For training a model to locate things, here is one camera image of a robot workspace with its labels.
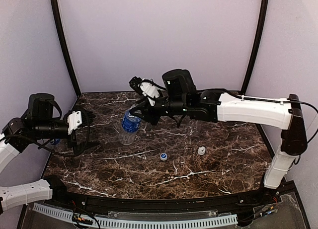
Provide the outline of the white pump bottle cap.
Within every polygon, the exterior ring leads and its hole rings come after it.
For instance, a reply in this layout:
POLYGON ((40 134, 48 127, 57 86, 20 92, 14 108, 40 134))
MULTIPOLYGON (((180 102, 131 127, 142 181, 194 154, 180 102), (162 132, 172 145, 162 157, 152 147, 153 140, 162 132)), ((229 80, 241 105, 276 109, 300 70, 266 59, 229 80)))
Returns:
POLYGON ((197 153, 199 155, 204 155, 205 152, 206 152, 206 148, 204 146, 199 147, 198 150, 197 150, 197 153))

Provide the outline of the pepsi label bottle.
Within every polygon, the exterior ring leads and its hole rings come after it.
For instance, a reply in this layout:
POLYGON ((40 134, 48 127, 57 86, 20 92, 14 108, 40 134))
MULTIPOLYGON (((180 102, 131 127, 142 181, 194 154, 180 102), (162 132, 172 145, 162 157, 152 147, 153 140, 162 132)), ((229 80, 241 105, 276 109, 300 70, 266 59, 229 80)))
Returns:
POLYGON ((54 146, 54 145, 59 144, 60 141, 61 141, 61 139, 51 139, 50 144, 54 146))

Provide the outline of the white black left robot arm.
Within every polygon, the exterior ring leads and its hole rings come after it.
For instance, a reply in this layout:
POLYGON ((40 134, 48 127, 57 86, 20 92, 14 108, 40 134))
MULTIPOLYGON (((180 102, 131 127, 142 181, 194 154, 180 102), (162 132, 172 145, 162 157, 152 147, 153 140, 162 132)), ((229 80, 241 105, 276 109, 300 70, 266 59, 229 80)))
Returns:
MULTIPOLYGON (((94 118, 93 112, 82 107, 63 115, 55 97, 49 93, 30 95, 24 114, 11 119, 0 135, 1 170, 31 144, 62 157, 81 155, 98 145, 89 141, 94 118)), ((66 191, 65 184, 55 175, 28 184, 1 187, 0 211, 42 200, 58 200, 66 191)))

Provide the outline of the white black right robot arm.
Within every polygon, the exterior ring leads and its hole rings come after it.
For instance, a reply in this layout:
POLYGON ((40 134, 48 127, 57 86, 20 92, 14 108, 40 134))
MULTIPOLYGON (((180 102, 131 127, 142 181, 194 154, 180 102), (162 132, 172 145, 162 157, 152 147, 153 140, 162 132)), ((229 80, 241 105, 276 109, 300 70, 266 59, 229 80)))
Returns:
POLYGON ((142 97, 130 110, 134 116, 156 125, 162 116, 205 122, 246 122, 281 129, 279 149, 267 169, 263 185, 277 189, 297 156, 308 147, 298 96, 256 98, 234 94, 224 88, 197 90, 189 70, 174 69, 162 75, 164 86, 133 77, 130 87, 142 97))

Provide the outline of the blue label water bottle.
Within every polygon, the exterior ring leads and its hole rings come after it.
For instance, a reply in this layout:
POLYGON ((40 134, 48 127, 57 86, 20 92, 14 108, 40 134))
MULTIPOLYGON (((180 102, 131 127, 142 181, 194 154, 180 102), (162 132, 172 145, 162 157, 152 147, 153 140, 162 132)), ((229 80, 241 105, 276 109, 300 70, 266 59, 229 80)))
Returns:
POLYGON ((129 109, 127 109, 121 120, 118 139, 119 142, 125 146, 133 143, 137 131, 140 128, 141 118, 130 113, 130 110, 133 109, 135 106, 137 106, 137 104, 133 104, 129 109))

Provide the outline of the blue white bottle cap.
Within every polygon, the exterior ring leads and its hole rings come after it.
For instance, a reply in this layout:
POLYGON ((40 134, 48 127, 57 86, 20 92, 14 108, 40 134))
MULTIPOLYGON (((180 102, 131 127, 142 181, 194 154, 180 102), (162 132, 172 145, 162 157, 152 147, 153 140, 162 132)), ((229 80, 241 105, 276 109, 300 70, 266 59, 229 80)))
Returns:
POLYGON ((162 161, 166 161, 166 160, 167 160, 167 154, 166 154, 166 153, 161 153, 161 154, 160 154, 160 159, 161 159, 162 161))

